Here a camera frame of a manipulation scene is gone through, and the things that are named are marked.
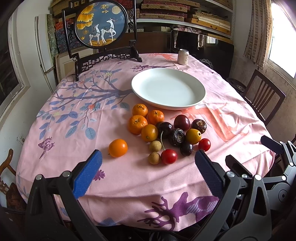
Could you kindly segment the small red tomato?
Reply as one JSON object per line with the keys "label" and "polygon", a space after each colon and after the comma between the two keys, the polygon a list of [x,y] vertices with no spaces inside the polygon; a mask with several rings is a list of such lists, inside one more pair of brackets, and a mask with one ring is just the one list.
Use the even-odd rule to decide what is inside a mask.
{"label": "small red tomato", "polygon": [[204,152],[208,151],[211,147],[211,142],[208,138],[202,138],[198,143],[198,149]]}

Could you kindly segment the small dark cherry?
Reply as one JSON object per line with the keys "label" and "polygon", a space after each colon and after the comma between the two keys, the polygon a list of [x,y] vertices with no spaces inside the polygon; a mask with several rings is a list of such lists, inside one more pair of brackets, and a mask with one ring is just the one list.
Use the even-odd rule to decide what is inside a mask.
{"label": "small dark cherry", "polygon": [[187,157],[187,156],[190,156],[193,152],[193,145],[190,144],[190,143],[182,143],[180,145],[180,153]]}

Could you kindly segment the lone orange kumquat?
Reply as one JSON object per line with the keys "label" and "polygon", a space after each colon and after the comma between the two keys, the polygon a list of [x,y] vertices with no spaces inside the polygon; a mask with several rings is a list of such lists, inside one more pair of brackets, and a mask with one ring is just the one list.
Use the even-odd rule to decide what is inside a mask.
{"label": "lone orange kumquat", "polygon": [[125,155],[127,151],[128,151],[128,145],[126,141],[120,138],[115,139],[108,146],[108,152],[110,156],[114,158],[118,158]]}

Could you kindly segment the yellow kumquat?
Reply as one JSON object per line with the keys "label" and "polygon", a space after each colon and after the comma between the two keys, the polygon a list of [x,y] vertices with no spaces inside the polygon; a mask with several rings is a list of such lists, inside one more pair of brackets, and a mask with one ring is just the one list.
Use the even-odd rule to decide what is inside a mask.
{"label": "yellow kumquat", "polygon": [[197,144],[201,140],[201,137],[202,137],[201,132],[194,128],[191,128],[186,132],[186,140],[191,145]]}

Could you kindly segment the large red cherry tomato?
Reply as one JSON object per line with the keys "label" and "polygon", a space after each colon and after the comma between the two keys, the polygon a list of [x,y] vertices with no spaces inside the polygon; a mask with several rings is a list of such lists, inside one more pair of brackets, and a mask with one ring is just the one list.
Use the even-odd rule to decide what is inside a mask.
{"label": "large red cherry tomato", "polygon": [[165,149],[161,153],[161,159],[165,165],[171,165],[177,161],[178,154],[172,149]]}

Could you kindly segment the large dark red plum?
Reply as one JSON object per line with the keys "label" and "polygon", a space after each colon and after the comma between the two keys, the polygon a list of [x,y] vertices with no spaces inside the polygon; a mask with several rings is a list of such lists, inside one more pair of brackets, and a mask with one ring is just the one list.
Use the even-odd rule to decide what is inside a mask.
{"label": "large dark red plum", "polygon": [[180,128],[183,131],[187,131],[191,124],[187,116],[179,114],[174,120],[174,128]]}

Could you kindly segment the tan longan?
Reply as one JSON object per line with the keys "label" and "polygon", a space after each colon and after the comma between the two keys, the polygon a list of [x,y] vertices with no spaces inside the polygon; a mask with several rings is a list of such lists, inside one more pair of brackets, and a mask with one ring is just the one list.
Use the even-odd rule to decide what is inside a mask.
{"label": "tan longan", "polygon": [[150,152],[159,152],[162,149],[162,144],[160,141],[155,140],[150,142],[149,144],[149,151]]}
{"label": "tan longan", "polygon": [[157,165],[161,161],[161,156],[159,155],[158,152],[152,152],[148,156],[148,162],[152,165]]}

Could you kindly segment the mandarin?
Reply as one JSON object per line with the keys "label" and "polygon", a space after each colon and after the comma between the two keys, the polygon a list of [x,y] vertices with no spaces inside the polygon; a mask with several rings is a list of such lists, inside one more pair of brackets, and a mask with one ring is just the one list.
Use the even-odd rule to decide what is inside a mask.
{"label": "mandarin", "polygon": [[145,104],[139,103],[132,108],[132,115],[140,115],[146,117],[148,115],[148,108]]}
{"label": "mandarin", "polygon": [[156,125],[159,122],[165,120],[164,113],[160,110],[153,109],[148,114],[148,121],[152,125]]}
{"label": "mandarin", "polygon": [[128,121],[128,130],[134,135],[139,135],[144,128],[148,125],[147,119],[141,115],[133,115]]}

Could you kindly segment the dark wooden chair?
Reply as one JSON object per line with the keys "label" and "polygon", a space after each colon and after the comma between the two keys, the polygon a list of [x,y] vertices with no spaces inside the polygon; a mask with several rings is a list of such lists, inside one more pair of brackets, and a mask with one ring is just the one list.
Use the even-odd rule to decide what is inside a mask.
{"label": "dark wooden chair", "polygon": [[[247,94],[249,90],[251,90],[255,78],[260,79],[260,84],[255,92],[253,99],[250,100],[247,98]],[[262,115],[262,111],[266,108],[275,94],[278,96],[279,99],[268,117],[264,118]],[[271,122],[277,111],[280,109],[280,106],[284,102],[286,95],[270,79],[268,79],[264,74],[255,69],[246,89],[242,94],[242,97],[253,108],[257,117],[264,123],[265,126],[267,126]]]}

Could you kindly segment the white oval plate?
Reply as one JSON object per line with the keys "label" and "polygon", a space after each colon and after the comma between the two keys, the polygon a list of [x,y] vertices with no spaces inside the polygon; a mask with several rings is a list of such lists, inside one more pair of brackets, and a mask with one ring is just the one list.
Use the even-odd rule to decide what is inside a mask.
{"label": "white oval plate", "polygon": [[206,95],[204,85],[196,77],[167,68],[137,73],[132,79],[131,87],[141,100],[167,110],[192,108]]}

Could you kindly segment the checked curtain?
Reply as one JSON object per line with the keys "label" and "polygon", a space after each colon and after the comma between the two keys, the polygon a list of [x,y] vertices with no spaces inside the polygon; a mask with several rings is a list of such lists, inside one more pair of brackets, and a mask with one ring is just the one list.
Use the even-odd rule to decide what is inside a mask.
{"label": "checked curtain", "polygon": [[251,23],[244,56],[263,69],[271,43],[273,18],[271,1],[252,1]]}

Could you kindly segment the pale drink can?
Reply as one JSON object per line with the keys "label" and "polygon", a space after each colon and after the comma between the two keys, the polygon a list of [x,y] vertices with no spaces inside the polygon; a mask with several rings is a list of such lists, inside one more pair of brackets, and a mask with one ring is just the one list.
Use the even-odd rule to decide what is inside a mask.
{"label": "pale drink can", "polygon": [[178,52],[177,63],[180,65],[187,65],[189,60],[189,51],[185,49],[180,49]]}

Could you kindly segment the wooden bookshelf with books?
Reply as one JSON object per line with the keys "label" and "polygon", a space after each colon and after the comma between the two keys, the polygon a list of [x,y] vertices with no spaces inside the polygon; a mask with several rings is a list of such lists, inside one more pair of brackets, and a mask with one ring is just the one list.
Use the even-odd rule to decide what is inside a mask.
{"label": "wooden bookshelf with books", "polygon": [[[132,9],[132,1],[116,2],[122,4],[127,11]],[[68,4],[69,1],[53,1],[51,8],[54,16],[62,18],[62,9],[67,8]],[[203,5],[195,1],[141,1],[140,4],[136,2],[137,22],[188,26],[229,38],[231,23],[214,14],[197,12],[197,8]]]}

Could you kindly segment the dark wooden screen stand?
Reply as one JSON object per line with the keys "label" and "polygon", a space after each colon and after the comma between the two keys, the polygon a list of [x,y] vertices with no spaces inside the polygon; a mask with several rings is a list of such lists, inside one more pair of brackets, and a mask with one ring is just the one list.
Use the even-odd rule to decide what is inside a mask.
{"label": "dark wooden screen stand", "polygon": [[129,40],[128,46],[119,47],[119,48],[111,48],[114,44],[119,42],[119,40],[126,33],[125,32],[119,40],[117,40],[109,45],[106,45],[104,47],[101,47],[98,49],[93,49],[93,50],[97,50],[97,52],[92,55],[80,57],[79,53],[72,52],[68,32],[70,29],[73,30],[73,33],[75,36],[75,32],[74,32],[75,18],[77,16],[77,14],[81,11],[81,9],[83,9],[83,7],[85,7],[90,2],[91,1],[69,1],[68,7],[62,9],[64,38],[66,41],[66,46],[67,46],[69,58],[72,59],[75,63],[75,78],[77,81],[79,80],[79,75],[81,73],[89,70],[95,64],[97,64],[101,61],[107,61],[109,59],[120,59],[120,60],[135,59],[138,62],[142,62],[142,58],[140,57],[140,55],[135,47],[135,44],[137,42],[136,1],[132,1],[132,9],[130,11],[126,11],[127,16],[128,16],[127,30],[133,29],[133,39]]}

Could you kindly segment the round deer painting screen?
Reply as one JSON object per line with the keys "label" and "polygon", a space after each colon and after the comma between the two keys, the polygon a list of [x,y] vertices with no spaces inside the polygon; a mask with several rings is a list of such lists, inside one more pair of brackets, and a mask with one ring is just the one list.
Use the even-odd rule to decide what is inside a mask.
{"label": "round deer painting screen", "polygon": [[119,40],[127,25],[127,12],[121,4],[91,1],[77,14],[74,32],[82,45],[98,49]]}

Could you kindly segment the window frame left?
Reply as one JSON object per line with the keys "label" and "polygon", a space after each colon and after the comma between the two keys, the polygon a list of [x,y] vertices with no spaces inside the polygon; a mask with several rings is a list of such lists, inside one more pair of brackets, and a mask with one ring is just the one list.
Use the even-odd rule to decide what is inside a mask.
{"label": "window frame left", "polygon": [[17,13],[11,11],[1,25],[1,122],[30,88],[18,43]]}

